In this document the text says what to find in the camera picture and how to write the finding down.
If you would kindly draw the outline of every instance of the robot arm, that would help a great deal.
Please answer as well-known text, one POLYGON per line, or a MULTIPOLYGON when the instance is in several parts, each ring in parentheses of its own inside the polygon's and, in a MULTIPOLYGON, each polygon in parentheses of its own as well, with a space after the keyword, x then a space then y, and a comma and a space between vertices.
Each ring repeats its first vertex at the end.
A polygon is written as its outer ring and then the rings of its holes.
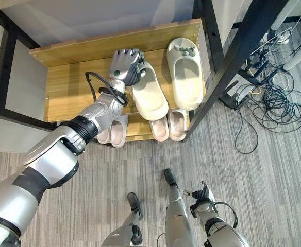
POLYGON ((67 182, 78 170, 77 156, 120 116, 127 103, 125 86, 141 79, 138 63, 142 60, 140 51, 117 51, 109 69, 109 87, 101 89, 98 100, 36 144, 27 153, 24 166, 0 182, 0 246, 20 246, 19 238, 43 193, 67 182))
POLYGON ((195 192, 184 191, 184 194, 197 199, 196 203, 190 207, 190 210, 194 218, 200 219, 200 224, 207 234, 208 238, 205 242, 205 246, 249 247, 245 238, 219 216, 215 206, 217 202, 215 202, 212 191, 208 185, 204 185, 203 190, 195 192))

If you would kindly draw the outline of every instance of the wooden shelf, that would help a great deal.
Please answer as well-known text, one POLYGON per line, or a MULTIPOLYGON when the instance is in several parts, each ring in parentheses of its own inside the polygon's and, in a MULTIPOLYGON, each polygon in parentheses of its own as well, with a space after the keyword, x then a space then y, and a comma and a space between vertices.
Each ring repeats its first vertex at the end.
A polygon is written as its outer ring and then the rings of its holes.
MULTIPOLYGON (((200 26, 201 20, 193 19, 31 50, 30 54, 48 67, 44 120, 69 121, 92 104, 93 98, 85 72, 97 72, 109 80, 108 68, 114 51, 129 47, 145 52, 146 60, 155 70, 169 108, 176 109, 166 48, 175 38, 188 38, 197 43, 200 26)), ((95 78, 91 80, 98 97, 98 88, 104 85, 95 78)), ((126 94, 129 104, 124 108, 123 114, 129 115, 127 141, 152 139, 149 123, 139 115, 129 89, 126 94)))

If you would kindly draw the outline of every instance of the white wall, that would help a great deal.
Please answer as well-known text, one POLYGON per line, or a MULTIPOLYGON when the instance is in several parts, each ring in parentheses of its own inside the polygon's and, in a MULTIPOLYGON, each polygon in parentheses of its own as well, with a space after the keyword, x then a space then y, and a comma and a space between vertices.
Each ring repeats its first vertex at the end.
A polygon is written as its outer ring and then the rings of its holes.
MULTIPOLYGON (((5 9, 41 46, 187 20, 194 0, 42 0, 5 9)), ((223 43, 243 0, 213 1, 223 43)))
MULTIPOLYGON (((42 120, 47 68, 17 42, 6 108, 42 120)), ((48 132, 0 119, 0 151, 27 152, 48 132)))

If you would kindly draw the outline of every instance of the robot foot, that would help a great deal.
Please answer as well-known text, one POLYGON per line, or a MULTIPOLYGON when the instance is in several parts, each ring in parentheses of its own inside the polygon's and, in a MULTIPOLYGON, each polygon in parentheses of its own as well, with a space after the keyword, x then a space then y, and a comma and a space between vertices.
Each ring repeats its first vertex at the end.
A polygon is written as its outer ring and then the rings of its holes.
POLYGON ((144 215, 142 214, 141 207, 140 207, 140 202, 139 202, 139 199, 138 199, 137 195, 133 192, 130 192, 127 197, 128 197, 128 202, 129 202, 130 207, 131 207, 131 211, 134 212, 134 213, 138 212, 139 213, 139 220, 142 220, 144 215))
POLYGON ((176 178, 170 168, 164 170, 164 176, 166 182, 171 186, 177 186, 176 178))

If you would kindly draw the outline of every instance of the slide sandal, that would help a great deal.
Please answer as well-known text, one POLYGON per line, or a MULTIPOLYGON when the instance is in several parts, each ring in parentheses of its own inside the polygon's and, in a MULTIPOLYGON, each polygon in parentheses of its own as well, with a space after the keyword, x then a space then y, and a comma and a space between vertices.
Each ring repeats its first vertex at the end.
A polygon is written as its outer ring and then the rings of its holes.
POLYGON ((110 142, 110 128, 100 132, 96 138, 100 144, 109 143, 110 142))
POLYGON ((187 111, 182 109, 170 110, 168 122, 170 138, 175 141, 183 140, 187 130, 187 111))
POLYGON ((166 51, 176 105, 191 111, 200 105, 203 82, 200 54, 196 45, 185 38, 171 41, 166 51))
POLYGON ((155 140, 159 142, 163 142, 169 137, 169 127, 168 120, 165 117, 155 120, 149 121, 150 128, 152 129, 153 137, 155 140))
POLYGON ((128 115, 121 115, 111 124, 110 142, 115 148, 120 148, 125 143, 128 115))
POLYGON ((139 70, 145 69, 145 76, 131 87, 132 98, 140 115, 148 121, 159 120, 168 113, 168 102, 157 81, 153 67, 144 62, 139 70))

